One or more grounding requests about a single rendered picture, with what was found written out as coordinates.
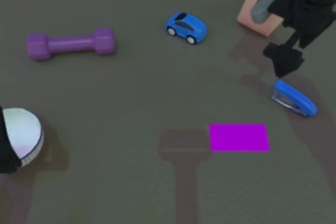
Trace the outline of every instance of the magenta rectangle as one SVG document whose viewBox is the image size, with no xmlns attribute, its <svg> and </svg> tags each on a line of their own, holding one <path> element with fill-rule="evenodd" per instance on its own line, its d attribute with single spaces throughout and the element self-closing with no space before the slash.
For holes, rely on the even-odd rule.
<svg viewBox="0 0 336 224">
<path fill-rule="evenodd" d="M 212 152 L 269 152 L 265 124 L 209 125 Z"/>
</svg>

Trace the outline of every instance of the dumbbell weight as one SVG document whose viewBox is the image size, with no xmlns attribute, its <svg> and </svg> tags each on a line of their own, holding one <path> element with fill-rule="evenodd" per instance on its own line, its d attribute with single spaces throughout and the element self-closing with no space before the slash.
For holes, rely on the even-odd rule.
<svg viewBox="0 0 336 224">
<path fill-rule="evenodd" d="M 110 28 L 99 28 L 92 35 L 48 38 L 45 34 L 30 34 L 27 38 L 27 52 L 32 60 L 43 61 L 54 53 L 95 50 L 99 55 L 115 52 L 116 39 Z"/>
</svg>

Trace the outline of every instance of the white drum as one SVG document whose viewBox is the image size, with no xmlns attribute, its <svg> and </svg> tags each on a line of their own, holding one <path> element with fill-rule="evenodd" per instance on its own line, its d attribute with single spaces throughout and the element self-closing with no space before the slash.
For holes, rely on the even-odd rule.
<svg viewBox="0 0 336 224">
<path fill-rule="evenodd" d="M 4 119 L 11 146 L 22 166 L 33 161 L 42 149 L 44 132 L 39 119 L 21 108 L 4 109 Z"/>
</svg>

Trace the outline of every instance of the car windshield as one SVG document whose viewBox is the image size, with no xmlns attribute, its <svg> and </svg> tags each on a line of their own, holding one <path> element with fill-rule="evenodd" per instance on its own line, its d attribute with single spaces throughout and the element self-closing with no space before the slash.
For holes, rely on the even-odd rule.
<svg viewBox="0 0 336 224">
<path fill-rule="evenodd" d="M 187 13 L 180 13 L 176 18 L 175 21 L 183 20 L 187 16 Z"/>
</svg>

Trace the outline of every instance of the black strap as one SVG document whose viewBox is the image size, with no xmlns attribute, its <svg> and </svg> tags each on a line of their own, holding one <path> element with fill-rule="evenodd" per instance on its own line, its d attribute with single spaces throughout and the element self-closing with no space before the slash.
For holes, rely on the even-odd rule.
<svg viewBox="0 0 336 224">
<path fill-rule="evenodd" d="M 3 108 L 0 106 L 0 174 L 14 173 L 21 166 L 22 162 L 10 144 Z"/>
</svg>

